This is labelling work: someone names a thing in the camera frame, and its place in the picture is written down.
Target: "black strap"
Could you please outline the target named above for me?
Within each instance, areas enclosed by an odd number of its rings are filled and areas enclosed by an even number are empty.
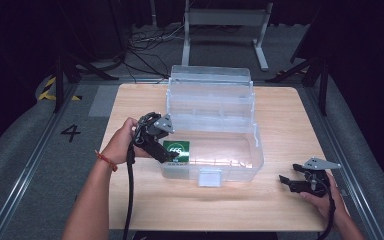
[[[127,173],[129,175],[129,206],[127,208],[127,216],[126,223],[124,225],[123,231],[123,239],[127,240],[127,234],[129,232],[130,227],[130,218],[132,217],[132,209],[133,209],[133,190],[134,190],[134,182],[133,182],[133,164],[135,163],[135,149],[133,147],[133,141],[130,142],[129,148],[127,149]]]
[[[329,195],[329,220],[326,227],[326,230],[323,232],[323,234],[317,238],[317,240],[323,240],[329,235],[330,230],[332,230],[333,227],[333,217],[335,214],[336,206],[335,206],[335,200],[333,200],[332,192],[330,191],[330,188],[326,186],[326,184],[323,183],[320,179],[316,178],[316,181],[320,183],[327,191],[327,194]]]

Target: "yellow tape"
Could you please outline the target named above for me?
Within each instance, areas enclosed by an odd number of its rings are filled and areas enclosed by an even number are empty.
[[[42,93],[39,95],[39,100],[47,99],[51,101],[57,100],[57,97],[54,95],[49,94],[49,90],[51,89],[52,85],[55,83],[55,77],[52,77],[49,79],[49,81],[46,83],[45,88],[43,89]],[[71,100],[73,101],[81,101],[83,99],[82,96],[73,96]]]

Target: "number 4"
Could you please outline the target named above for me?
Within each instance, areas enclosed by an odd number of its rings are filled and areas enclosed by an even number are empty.
[[[70,140],[69,142],[72,142],[73,141],[73,138],[74,138],[74,135],[76,134],[80,134],[81,132],[76,132],[77,130],[77,125],[73,124],[71,125],[69,128],[65,129],[64,131],[61,132],[61,134],[65,134],[65,135],[70,135]]]

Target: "human hand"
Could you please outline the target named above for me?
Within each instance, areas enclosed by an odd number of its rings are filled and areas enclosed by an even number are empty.
[[[127,118],[123,126],[114,133],[102,154],[115,164],[125,163],[127,149],[132,141],[135,133],[134,128],[137,127],[137,124],[138,121],[136,119]],[[136,157],[150,157],[143,149],[136,146],[134,148]]]
[[[341,194],[339,193],[339,189],[336,186],[336,181],[330,173],[327,173],[330,183],[330,191],[332,193],[333,200],[335,201],[335,216],[340,214],[347,214],[344,201],[342,199]],[[326,194],[323,197],[317,197],[307,192],[301,192],[300,196],[307,202],[313,204],[320,213],[323,215],[326,220],[329,219],[329,196]]]

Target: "red bracelet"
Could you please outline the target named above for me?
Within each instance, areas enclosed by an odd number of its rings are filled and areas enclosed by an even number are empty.
[[[115,165],[115,163],[111,162],[107,157],[105,157],[104,155],[100,154],[98,151],[95,150],[95,153],[96,153],[96,156],[101,159],[101,160],[104,160],[105,162],[107,162],[110,166],[110,168],[113,170],[113,172],[117,171],[118,167],[117,165]]]

